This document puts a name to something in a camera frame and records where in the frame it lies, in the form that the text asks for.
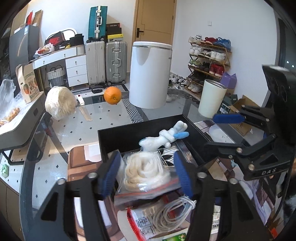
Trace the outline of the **clear bag of white rope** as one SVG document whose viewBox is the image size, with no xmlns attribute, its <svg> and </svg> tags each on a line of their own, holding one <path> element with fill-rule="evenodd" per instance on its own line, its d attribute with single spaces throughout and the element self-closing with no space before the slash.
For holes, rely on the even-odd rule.
<svg viewBox="0 0 296 241">
<path fill-rule="evenodd" d="M 129 152 L 121 158 L 114 205 L 126 209 L 181 187 L 174 167 L 165 167 L 156 152 Z"/>
</svg>

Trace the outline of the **woven basket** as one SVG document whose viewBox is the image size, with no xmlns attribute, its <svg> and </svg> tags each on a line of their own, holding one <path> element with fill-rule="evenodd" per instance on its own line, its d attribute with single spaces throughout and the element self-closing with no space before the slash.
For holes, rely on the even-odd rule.
<svg viewBox="0 0 296 241">
<path fill-rule="evenodd" d="M 50 88 L 53 88 L 55 86 L 66 87 L 66 70 L 61 65 L 52 67 L 50 71 L 47 72 L 47 78 Z"/>
</svg>

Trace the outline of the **adidas bag of white laces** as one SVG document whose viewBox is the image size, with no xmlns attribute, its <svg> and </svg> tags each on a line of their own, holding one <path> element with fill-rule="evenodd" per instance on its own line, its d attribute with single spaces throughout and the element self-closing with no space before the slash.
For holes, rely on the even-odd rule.
<svg viewBox="0 0 296 241">
<path fill-rule="evenodd" d="M 174 167 L 174 154 L 179 149 L 176 147 L 171 148 L 165 148 L 165 149 L 159 149 L 158 154 L 160 155 L 163 165 L 165 167 Z"/>
</svg>

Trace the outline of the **cardboard fruit box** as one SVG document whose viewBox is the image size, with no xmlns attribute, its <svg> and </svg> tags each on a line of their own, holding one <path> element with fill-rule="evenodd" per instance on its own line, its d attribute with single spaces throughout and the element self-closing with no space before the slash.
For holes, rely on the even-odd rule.
<svg viewBox="0 0 296 241">
<path fill-rule="evenodd" d="M 18 65 L 16 76 L 25 103 L 32 102 L 40 93 L 32 63 Z"/>
</svg>

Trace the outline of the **white suitcase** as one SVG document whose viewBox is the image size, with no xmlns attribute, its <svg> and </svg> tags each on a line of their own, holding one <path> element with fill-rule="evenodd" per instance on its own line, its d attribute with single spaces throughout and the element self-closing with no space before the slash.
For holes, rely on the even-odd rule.
<svg viewBox="0 0 296 241">
<path fill-rule="evenodd" d="M 101 84 L 106 81 L 104 41 L 86 44 L 86 66 L 90 85 Z"/>
</svg>

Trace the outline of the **shoe rack with shoes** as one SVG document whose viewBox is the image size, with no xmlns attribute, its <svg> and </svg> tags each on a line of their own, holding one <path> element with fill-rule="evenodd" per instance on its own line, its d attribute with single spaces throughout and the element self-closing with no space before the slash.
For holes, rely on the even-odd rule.
<svg viewBox="0 0 296 241">
<path fill-rule="evenodd" d="M 185 90 L 195 99 L 200 100 L 206 79 L 219 82 L 222 75 L 230 69 L 231 41 L 221 37 L 189 37 L 190 74 Z"/>
</svg>

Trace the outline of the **grey tray table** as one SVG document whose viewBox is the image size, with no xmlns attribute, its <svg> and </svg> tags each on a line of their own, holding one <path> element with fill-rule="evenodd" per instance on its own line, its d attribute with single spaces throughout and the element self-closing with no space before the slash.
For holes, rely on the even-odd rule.
<svg viewBox="0 0 296 241">
<path fill-rule="evenodd" d="M 45 94 L 41 91 L 18 115 L 1 127 L 1 154 L 10 165 L 22 165 L 24 160 L 12 161 L 15 149 L 26 146 L 33 138 L 35 130 L 45 112 Z"/>
</svg>

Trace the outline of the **silver suitcase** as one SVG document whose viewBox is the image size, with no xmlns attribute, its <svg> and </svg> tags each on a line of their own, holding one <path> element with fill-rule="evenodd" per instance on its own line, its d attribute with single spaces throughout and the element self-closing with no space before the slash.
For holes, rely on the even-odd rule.
<svg viewBox="0 0 296 241">
<path fill-rule="evenodd" d="M 127 43 L 115 41 L 106 43 L 106 81 L 108 85 L 125 83 L 127 70 Z"/>
</svg>

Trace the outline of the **clear plastic bag of snacks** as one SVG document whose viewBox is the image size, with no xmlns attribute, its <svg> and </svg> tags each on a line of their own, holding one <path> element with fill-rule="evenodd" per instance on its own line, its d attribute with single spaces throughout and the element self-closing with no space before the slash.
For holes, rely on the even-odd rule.
<svg viewBox="0 0 296 241">
<path fill-rule="evenodd" d="M 20 112 L 18 101 L 14 98 L 16 86 L 13 80 L 4 79 L 1 83 L 1 126 L 12 121 Z"/>
</svg>

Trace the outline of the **orange fruit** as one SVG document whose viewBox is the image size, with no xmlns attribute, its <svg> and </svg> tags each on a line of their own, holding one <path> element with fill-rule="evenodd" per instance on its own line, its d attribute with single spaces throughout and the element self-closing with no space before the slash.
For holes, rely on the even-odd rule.
<svg viewBox="0 0 296 241">
<path fill-rule="evenodd" d="M 103 97 L 108 104 L 118 104 L 121 101 L 121 90 L 117 87 L 110 86 L 105 90 Z"/>
</svg>

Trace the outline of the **white cabbage in wrap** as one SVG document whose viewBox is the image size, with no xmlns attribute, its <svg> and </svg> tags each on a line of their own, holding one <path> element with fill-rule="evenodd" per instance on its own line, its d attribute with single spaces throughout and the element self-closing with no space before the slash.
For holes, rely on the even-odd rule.
<svg viewBox="0 0 296 241">
<path fill-rule="evenodd" d="M 54 86 L 45 100 L 45 110 L 59 121 L 76 112 L 77 100 L 73 93 L 64 86 Z"/>
</svg>

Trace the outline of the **wooden door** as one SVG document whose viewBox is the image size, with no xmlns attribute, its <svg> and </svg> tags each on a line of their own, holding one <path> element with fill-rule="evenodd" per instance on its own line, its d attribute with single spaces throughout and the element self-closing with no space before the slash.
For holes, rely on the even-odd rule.
<svg viewBox="0 0 296 241">
<path fill-rule="evenodd" d="M 132 41 L 172 44 L 176 18 L 176 0 L 135 2 Z"/>
</svg>

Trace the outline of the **purple paper bag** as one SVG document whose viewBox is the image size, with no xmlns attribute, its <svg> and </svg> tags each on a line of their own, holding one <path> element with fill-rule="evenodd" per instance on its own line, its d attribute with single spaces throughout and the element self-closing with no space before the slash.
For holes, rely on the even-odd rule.
<svg viewBox="0 0 296 241">
<path fill-rule="evenodd" d="M 228 72 L 224 72 L 220 80 L 220 83 L 225 87 L 227 87 L 228 89 L 234 89 L 236 86 L 236 82 L 237 82 L 236 74 L 234 73 L 233 75 L 230 75 Z"/>
</svg>

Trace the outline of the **red black bag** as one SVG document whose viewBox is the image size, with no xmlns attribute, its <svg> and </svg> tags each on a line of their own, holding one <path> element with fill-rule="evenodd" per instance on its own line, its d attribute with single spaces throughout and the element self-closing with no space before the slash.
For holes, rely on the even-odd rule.
<svg viewBox="0 0 296 241">
<path fill-rule="evenodd" d="M 63 42 L 65 41 L 65 37 L 63 32 L 57 32 L 52 35 L 50 35 L 46 40 L 45 40 L 45 45 L 51 43 L 54 47 L 60 46 Z"/>
</svg>

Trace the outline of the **white cylindrical appliance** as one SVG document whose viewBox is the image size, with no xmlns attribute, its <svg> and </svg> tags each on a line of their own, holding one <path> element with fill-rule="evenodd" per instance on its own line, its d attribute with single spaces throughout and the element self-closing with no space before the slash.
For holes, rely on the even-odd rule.
<svg viewBox="0 0 296 241">
<path fill-rule="evenodd" d="M 172 45 L 135 41 L 129 79 L 129 101 L 136 107 L 156 109 L 165 105 L 171 70 Z"/>
</svg>

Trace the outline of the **white plush toy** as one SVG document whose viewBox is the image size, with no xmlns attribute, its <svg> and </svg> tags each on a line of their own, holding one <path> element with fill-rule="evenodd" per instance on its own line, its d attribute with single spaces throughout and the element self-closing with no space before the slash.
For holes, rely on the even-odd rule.
<svg viewBox="0 0 296 241">
<path fill-rule="evenodd" d="M 181 120 L 169 130 L 161 130 L 158 137 L 146 137 L 139 141 L 141 149 L 145 152 L 156 152 L 160 147 L 170 148 L 176 140 L 189 137 L 186 131 L 188 125 Z"/>
</svg>

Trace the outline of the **dark grey large box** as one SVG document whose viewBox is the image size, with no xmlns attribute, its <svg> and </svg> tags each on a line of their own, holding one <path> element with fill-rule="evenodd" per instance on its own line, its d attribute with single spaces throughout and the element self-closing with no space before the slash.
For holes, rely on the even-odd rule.
<svg viewBox="0 0 296 241">
<path fill-rule="evenodd" d="M 9 40 L 10 71 L 15 74 L 15 69 L 20 64 L 27 64 L 33 60 L 39 48 L 39 27 L 25 26 L 13 34 Z"/>
</svg>

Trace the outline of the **cream tumbler cup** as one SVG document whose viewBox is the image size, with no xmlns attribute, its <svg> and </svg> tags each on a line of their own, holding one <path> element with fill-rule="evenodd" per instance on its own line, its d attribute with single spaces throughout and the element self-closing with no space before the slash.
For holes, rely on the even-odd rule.
<svg viewBox="0 0 296 241">
<path fill-rule="evenodd" d="M 226 91 L 227 88 L 221 83 L 205 79 L 198 107 L 199 114 L 206 118 L 212 118 L 217 113 Z"/>
</svg>

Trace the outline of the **white drawer desk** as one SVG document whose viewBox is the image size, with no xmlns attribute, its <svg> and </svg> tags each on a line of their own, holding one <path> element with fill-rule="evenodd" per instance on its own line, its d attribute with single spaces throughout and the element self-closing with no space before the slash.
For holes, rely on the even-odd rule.
<svg viewBox="0 0 296 241">
<path fill-rule="evenodd" d="M 55 51 L 33 61 L 33 69 L 62 64 L 66 69 L 66 77 L 70 87 L 88 84 L 85 45 L 78 45 Z"/>
</svg>

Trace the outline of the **teal suitcase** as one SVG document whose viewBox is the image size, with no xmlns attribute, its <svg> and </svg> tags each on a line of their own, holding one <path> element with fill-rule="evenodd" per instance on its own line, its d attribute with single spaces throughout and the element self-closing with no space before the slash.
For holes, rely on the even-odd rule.
<svg viewBox="0 0 296 241">
<path fill-rule="evenodd" d="M 107 6 L 94 6 L 90 9 L 87 42 L 107 40 Z"/>
</svg>

